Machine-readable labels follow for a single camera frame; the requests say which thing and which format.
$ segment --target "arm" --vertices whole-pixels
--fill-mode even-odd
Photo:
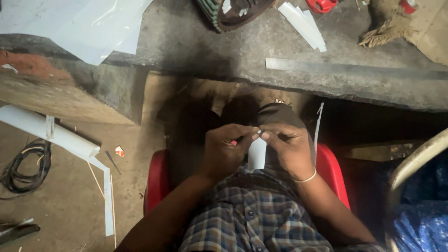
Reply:
[[[258,138],[258,128],[225,125],[206,134],[204,159],[196,174],[187,178],[152,209],[125,236],[117,252],[161,251],[185,225],[202,195],[233,174],[249,146]],[[244,136],[236,146],[232,140]]]
[[[260,129],[265,131],[261,138],[277,151],[280,165],[296,181],[300,198],[313,223],[333,246],[376,243],[370,231],[337,198],[319,174],[300,182],[311,178],[315,169],[306,129],[277,123],[262,125]]]

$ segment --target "blue fabric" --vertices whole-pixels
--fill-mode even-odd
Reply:
[[[405,184],[396,209],[400,251],[448,252],[448,153],[426,163]]]

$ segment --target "checkered shirt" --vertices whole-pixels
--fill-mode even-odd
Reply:
[[[333,251],[298,202],[282,181],[240,168],[202,202],[179,251]],[[374,244],[343,251],[383,252]]]

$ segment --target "wooden stick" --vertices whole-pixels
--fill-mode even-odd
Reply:
[[[93,173],[92,166],[90,166],[90,163],[89,163],[89,162],[87,162],[87,164],[89,165],[90,171],[92,172],[92,175],[93,175],[93,177],[95,178],[96,184],[98,185],[99,191],[101,192],[101,195],[103,196],[104,201],[106,202],[106,204],[108,205],[108,207],[109,207],[109,209],[111,210],[111,213],[112,213],[112,212],[113,212],[113,211],[112,211],[112,208],[111,208],[111,206],[109,205],[109,202],[108,202],[108,200],[106,199],[106,196],[104,196],[103,190],[101,190],[101,187],[99,186],[98,180],[96,179],[96,176],[95,176],[95,174]]]
[[[113,238],[114,238],[114,240],[115,240],[115,248],[116,248],[115,205],[114,205],[114,203],[113,203],[113,183],[112,183],[112,174],[111,174],[111,191],[112,191]]]

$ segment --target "bracelet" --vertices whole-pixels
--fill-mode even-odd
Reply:
[[[317,174],[317,170],[316,170],[316,168],[314,168],[314,174],[313,174],[313,176],[311,176],[311,178],[309,178],[309,179],[305,179],[305,180],[294,180],[294,179],[293,179],[293,181],[296,182],[296,183],[307,182],[307,181],[312,180],[312,179],[314,178],[314,176],[316,176],[316,174]]]

